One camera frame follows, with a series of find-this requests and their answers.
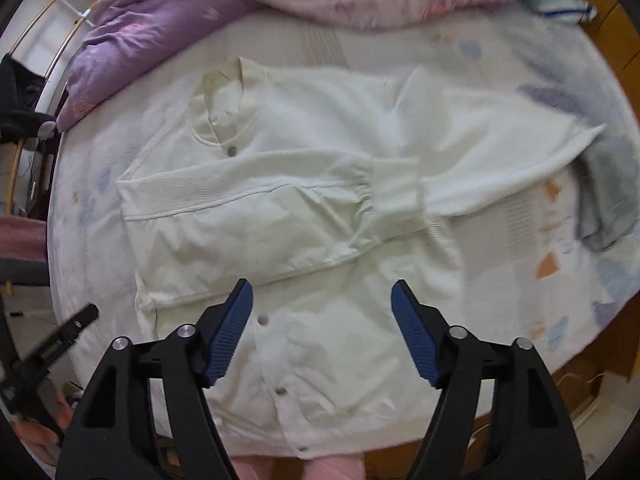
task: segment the ribbed cuff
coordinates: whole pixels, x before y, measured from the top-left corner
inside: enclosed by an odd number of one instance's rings
[[[421,229],[422,189],[417,158],[373,160],[375,229],[381,240]]]

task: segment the bed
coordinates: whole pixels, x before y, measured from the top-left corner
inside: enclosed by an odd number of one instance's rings
[[[601,10],[608,15],[619,8],[613,3]],[[589,26],[596,43],[607,22]],[[600,47],[605,55],[613,52],[614,70],[638,65],[635,54],[621,60],[619,49]],[[180,113],[175,97],[190,94],[204,70],[231,56],[363,72],[424,63],[453,81],[518,92],[591,123],[607,123],[640,153],[633,108],[585,32],[540,20],[520,3],[464,10],[374,37],[276,10],[254,12],[120,91],[63,137],[48,221],[50,282],[59,319],[89,302],[100,308],[99,321],[72,350],[82,384],[113,338],[139,342],[150,335],[134,310],[134,263],[114,181],[148,140],[140,124],[169,124]],[[529,337],[552,370],[579,354],[640,290],[640,228],[611,250],[593,253],[575,240],[576,212],[577,181],[566,168],[453,225],[466,272],[464,325],[485,340]],[[158,317],[152,335],[172,329]],[[480,412],[489,409],[489,394],[482,394]],[[162,416],[158,423],[167,430]]]

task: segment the white jacket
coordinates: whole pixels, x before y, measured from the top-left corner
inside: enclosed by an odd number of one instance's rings
[[[549,176],[600,131],[422,67],[241,59],[205,74],[186,108],[117,183],[136,307],[162,337],[249,279],[252,320],[207,398],[231,454],[302,458],[424,434],[437,393],[393,320],[392,283],[455,322],[446,217]]]

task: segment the gray cloth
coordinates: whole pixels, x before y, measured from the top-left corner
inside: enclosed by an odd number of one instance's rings
[[[576,160],[580,176],[578,237],[603,251],[638,221],[638,162],[634,146],[605,130]]]
[[[50,139],[56,133],[56,122],[45,121],[40,125],[38,138],[42,140]]]

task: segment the metal screw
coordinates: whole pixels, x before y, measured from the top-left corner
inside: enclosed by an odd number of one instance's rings
[[[191,337],[193,334],[196,333],[196,327],[194,327],[193,325],[182,325],[179,329],[178,329],[178,336],[180,337]]]
[[[529,341],[526,337],[517,338],[516,345],[518,345],[523,350],[531,350],[533,348],[533,343]]]
[[[114,350],[123,350],[129,346],[129,340],[126,337],[119,337],[111,343],[111,348]]]
[[[452,326],[449,328],[449,335],[455,339],[464,339],[468,334],[469,332],[461,326]]]
[[[4,396],[7,398],[7,400],[14,400],[15,397],[15,388],[13,386],[9,386],[5,391],[4,391]]]

